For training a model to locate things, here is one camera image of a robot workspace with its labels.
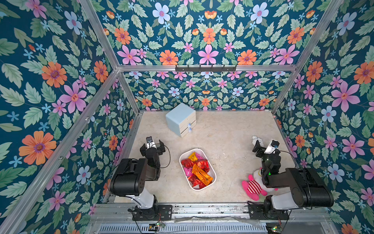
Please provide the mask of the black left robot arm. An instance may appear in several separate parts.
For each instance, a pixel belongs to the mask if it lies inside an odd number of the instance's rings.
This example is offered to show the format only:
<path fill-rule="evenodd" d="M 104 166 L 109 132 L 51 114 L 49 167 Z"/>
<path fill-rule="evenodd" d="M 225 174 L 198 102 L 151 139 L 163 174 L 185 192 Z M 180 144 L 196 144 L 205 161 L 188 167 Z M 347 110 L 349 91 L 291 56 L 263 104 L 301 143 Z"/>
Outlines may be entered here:
<path fill-rule="evenodd" d="M 155 143 L 152 137 L 140 147 L 142 158 L 122 159 L 109 183 L 111 194 L 128 198 L 139 210 L 158 210 L 157 198 L 145 188 L 145 182 L 158 181 L 161 174 L 160 156 L 166 151 L 162 141 Z"/>

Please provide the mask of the yellow foil tea bag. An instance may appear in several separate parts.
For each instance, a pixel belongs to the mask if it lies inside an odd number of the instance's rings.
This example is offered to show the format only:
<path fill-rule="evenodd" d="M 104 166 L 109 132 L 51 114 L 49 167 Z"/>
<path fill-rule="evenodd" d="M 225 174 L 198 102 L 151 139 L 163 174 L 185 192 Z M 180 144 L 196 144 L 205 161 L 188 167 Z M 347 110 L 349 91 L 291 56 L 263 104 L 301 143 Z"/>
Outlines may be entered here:
<path fill-rule="evenodd" d="M 198 161 L 200 158 L 199 158 L 199 154 L 197 154 L 196 152 L 193 152 L 190 156 L 189 156 L 189 159 L 192 161 L 192 162 L 195 162 L 195 161 Z"/>

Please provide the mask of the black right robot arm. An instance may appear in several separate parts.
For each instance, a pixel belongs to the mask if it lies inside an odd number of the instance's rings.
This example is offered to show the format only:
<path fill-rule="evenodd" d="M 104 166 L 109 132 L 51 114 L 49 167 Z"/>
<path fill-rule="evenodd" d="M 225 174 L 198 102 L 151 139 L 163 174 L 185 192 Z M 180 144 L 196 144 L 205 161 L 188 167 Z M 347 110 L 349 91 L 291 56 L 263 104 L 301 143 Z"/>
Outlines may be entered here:
<path fill-rule="evenodd" d="M 264 147 L 263 141 L 257 136 L 252 137 L 252 143 L 252 152 L 261 159 L 262 167 L 257 178 L 252 175 L 248 179 L 261 180 L 258 188 L 259 194 L 266 197 L 265 211 L 333 206 L 334 197 L 331 191 L 314 169 L 285 168 L 285 171 L 280 173 L 280 143 L 272 140 Z"/>

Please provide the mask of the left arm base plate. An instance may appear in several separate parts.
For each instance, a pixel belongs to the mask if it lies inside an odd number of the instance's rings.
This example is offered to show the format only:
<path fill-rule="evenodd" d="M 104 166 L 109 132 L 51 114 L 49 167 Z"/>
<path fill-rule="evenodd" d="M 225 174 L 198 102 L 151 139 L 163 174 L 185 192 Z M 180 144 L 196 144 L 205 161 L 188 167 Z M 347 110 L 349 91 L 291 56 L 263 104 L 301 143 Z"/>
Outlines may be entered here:
<path fill-rule="evenodd" d="M 154 205 L 149 209 L 129 208 L 134 221 L 169 221 L 172 217 L 172 205 Z"/>

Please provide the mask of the magenta foil tea bag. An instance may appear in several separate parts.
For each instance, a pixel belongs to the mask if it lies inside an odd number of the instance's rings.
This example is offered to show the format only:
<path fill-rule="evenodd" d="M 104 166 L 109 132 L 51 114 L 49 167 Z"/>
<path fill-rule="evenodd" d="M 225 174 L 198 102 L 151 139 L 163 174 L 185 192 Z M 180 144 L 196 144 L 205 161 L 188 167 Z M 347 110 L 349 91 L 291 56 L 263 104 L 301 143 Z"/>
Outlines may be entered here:
<path fill-rule="evenodd" d="M 186 168 L 186 167 L 184 167 L 183 170 L 184 170 L 185 175 L 186 175 L 187 178 L 189 178 L 190 176 L 193 175 L 192 168 Z"/>

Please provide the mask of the orange foil tea bag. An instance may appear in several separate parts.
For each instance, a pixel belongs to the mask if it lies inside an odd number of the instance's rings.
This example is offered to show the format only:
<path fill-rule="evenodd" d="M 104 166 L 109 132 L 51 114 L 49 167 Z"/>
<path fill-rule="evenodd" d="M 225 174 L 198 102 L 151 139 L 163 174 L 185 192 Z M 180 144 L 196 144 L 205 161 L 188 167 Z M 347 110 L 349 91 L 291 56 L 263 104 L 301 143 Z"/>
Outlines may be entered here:
<path fill-rule="evenodd" d="M 192 173 L 196 175 L 206 186 L 210 185 L 213 182 L 213 177 L 197 167 L 196 164 L 192 168 Z"/>

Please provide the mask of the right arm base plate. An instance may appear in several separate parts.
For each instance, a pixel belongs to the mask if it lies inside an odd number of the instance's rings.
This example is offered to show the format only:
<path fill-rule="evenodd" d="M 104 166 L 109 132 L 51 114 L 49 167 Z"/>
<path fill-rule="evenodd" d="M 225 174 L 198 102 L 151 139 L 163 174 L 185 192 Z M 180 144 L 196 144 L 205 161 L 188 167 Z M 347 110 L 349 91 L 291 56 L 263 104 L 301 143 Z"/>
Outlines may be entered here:
<path fill-rule="evenodd" d="M 257 204 L 248 202 L 248 212 L 250 219 L 255 220 L 287 220 L 289 214 L 287 210 L 276 210 L 269 204 Z"/>

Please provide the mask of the red foil tea bag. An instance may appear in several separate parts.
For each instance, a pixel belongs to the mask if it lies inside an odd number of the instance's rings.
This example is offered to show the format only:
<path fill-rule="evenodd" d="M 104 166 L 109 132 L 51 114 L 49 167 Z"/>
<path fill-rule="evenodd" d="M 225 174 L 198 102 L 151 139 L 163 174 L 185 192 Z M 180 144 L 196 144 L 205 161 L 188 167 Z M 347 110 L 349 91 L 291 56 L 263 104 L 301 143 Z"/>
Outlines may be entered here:
<path fill-rule="evenodd" d="M 192 168 L 195 165 L 195 163 L 192 160 L 190 160 L 190 159 L 182 160 L 181 164 L 185 168 Z"/>
<path fill-rule="evenodd" d="M 188 180 L 193 188 L 202 189 L 206 187 L 206 185 L 196 175 L 189 176 Z"/>
<path fill-rule="evenodd" d="M 194 163 L 197 165 L 197 167 L 202 169 L 204 172 L 208 173 L 210 171 L 208 160 L 197 160 Z"/>

